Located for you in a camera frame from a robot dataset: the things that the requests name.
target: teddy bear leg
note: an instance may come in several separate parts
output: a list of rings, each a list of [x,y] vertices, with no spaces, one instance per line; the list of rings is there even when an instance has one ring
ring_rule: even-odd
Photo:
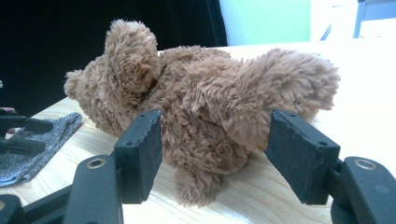
[[[308,121],[330,110],[340,77],[337,68],[315,54],[273,49],[239,71],[235,102],[223,117],[228,135],[249,149],[265,150],[271,110],[298,114]]]
[[[197,204],[201,207],[215,201],[220,186],[220,175],[177,168],[175,176],[178,203],[184,206]]]

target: wooden table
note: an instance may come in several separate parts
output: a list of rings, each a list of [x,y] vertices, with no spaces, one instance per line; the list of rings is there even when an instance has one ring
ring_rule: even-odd
[[[394,41],[351,40],[224,48],[237,58],[252,58],[271,48],[317,52],[340,67],[340,89],[332,111],[320,112],[313,124],[341,149],[340,158],[361,156],[382,163],[396,175],[396,59]],[[69,99],[35,117],[59,118],[81,112]],[[73,181],[77,165],[98,154],[110,154],[117,139],[83,125],[30,182],[0,189],[0,194],[34,202]],[[264,154],[251,156],[239,173],[223,178],[216,201],[206,207],[180,206],[175,201],[174,169],[162,164],[148,201],[124,205],[125,223],[331,223],[327,205],[302,205]]]

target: gray fabric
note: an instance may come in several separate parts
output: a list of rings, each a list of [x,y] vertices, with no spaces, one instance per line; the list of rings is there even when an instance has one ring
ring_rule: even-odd
[[[0,187],[30,181],[48,163],[67,139],[79,128],[82,116],[72,113],[61,119],[47,119],[53,122],[48,133],[31,133],[24,129],[12,138],[36,140],[46,143],[46,149],[34,157],[5,154],[0,155]]]

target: black curtain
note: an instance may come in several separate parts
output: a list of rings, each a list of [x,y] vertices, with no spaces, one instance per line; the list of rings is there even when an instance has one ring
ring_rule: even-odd
[[[64,75],[104,50],[112,21],[142,21],[158,49],[226,46],[218,0],[0,1],[0,106],[32,116],[64,95]]]

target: teddy bear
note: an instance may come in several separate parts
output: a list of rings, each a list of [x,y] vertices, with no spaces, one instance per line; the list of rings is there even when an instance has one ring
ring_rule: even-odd
[[[113,21],[103,55],[66,74],[64,91],[96,127],[121,136],[134,118],[160,109],[163,160],[176,168],[177,201],[206,205],[221,178],[268,144],[271,110],[311,120],[330,110],[338,69],[317,54],[271,49],[234,59],[198,46],[157,51],[139,21]]]

